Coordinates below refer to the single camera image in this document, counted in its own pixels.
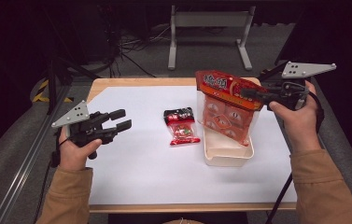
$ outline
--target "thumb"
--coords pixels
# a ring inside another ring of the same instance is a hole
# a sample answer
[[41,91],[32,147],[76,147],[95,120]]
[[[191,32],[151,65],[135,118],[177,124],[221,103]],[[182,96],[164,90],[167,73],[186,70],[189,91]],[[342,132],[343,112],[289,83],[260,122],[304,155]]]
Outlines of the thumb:
[[278,102],[272,101],[269,106],[275,112],[275,114],[282,120],[284,120],[287,117],[287,114],[289,113],[289,109]]
[[88,145],[82,148],[83,152],[86,154],[86,156],[91,155],[99,146],[102,145],[102,140],[100,138],[94,139],[91,141]]

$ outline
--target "hand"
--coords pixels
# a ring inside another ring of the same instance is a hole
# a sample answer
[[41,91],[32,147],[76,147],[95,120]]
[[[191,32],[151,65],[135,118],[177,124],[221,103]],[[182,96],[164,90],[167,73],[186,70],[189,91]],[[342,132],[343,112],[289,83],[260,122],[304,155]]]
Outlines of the hand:
[[[306,81],[306,86],[316,94],[312,83]],[[316,133],[317,104],[311,96],[307,96],[305,106],[297,111],[289,110],[278,102],[271,102],[269,106],[284,120],[293,152],[321,149]]]
[[[59,137],[59,144],[66,139],[65,127],[62,128],[62,133]],[[99,146],[102,145],[101,139],[91,141],[85,147],[78,147],[72,141],[66,140],[60,146],[60,167],[69,171],[84,170],[86,166],[86,159],[91,155]]]

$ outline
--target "snack package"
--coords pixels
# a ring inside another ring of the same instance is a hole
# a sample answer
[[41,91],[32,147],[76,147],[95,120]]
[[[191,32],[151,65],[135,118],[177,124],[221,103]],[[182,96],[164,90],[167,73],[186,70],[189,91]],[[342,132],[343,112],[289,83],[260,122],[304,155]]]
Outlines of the snack package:
[[206,128],[217,131],[248,146],[248,133],[256,111],[263,103],[241,96],[242,89],[267,92],[260,85],[219,71],[196,72],[198,88],[198,121]]
[[165,110],[163,118],[173,136],[170,146],[198,143],[200,138],[195,134],[195,117],[192,108]]

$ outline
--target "sleeve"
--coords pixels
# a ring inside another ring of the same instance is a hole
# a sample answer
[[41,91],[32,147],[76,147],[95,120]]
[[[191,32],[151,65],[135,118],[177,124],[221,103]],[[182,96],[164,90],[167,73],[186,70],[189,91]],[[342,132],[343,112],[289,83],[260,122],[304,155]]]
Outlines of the sleeve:
[[89,221],[89,197],[93,171],[57,168],[37,224],[83,223]]
[[291,155],[300,223],[352,223],[352,194],[326,150]]

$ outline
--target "white paper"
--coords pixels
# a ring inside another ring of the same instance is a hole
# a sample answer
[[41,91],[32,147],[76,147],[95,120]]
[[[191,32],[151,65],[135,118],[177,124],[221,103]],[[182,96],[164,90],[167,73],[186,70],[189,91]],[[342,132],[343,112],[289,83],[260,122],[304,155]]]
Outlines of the white paper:
[[[132,128],[101,146],[95,160],[90,204],[273,203],[290,174],[289,149],[273,112],[260,112],[251,133],[254,156],[242,167],[208,166],[204,143],[170,147],[163,111],[192,107],[196,87],[109,87],[88,105],[90,113],[126,110]],[[196,122],[197,134],[203,128]],[[296,202],[293,184],[283,202]]]

